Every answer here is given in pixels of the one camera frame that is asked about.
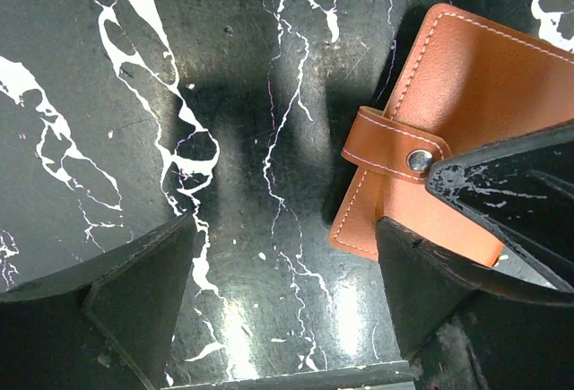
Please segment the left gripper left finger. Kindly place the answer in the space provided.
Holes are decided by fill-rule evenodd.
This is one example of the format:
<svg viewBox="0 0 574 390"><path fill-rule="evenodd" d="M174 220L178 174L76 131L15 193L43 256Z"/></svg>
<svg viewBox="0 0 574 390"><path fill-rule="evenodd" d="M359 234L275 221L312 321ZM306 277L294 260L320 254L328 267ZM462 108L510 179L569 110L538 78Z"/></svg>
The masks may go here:
<svg viewBox="0 0 574 390"><path fill-rule="evenodd" d="M159 389L196 227L168 221L1 295L3 389Z"/></svg>

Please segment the brown leather card holder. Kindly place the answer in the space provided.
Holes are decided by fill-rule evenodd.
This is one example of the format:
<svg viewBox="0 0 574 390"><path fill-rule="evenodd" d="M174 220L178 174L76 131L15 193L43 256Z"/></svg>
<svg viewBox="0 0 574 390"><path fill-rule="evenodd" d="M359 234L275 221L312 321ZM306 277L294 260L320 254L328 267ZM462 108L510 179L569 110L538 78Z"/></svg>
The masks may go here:
<svg viewBox="0 0 574 390"><path fill-rule="evenodd" d="M356 172L329 233L333 247L378 258L388 217L479 264L494 235L429 194L417 151L442 161L573 117L573 55L450 4L427 12L386 106L359 108L343 157Z"/></svg>

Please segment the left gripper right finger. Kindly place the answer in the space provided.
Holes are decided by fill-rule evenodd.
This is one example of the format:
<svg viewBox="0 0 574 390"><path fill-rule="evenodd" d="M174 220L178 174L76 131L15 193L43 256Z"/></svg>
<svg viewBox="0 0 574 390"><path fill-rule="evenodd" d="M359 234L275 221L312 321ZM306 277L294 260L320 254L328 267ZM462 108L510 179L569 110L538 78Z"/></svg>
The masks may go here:
<svg viewBox="0 0 574 390"><path fill-rule="evenodd" d="M418 389L571 389L573 295L377 224L396 340Z"/></svg>

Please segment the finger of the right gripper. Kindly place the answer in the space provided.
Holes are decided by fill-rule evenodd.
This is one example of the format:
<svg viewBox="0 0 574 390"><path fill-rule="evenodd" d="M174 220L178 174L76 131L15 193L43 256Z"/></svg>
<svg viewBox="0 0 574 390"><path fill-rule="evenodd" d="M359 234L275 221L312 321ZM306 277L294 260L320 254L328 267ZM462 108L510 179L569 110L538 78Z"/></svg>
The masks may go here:
<svg viewBox="0 0 574 390"><path fill-rule="evenodd" d="M515 136L432 165L426 190L573 290L573 123Z"/></svg>

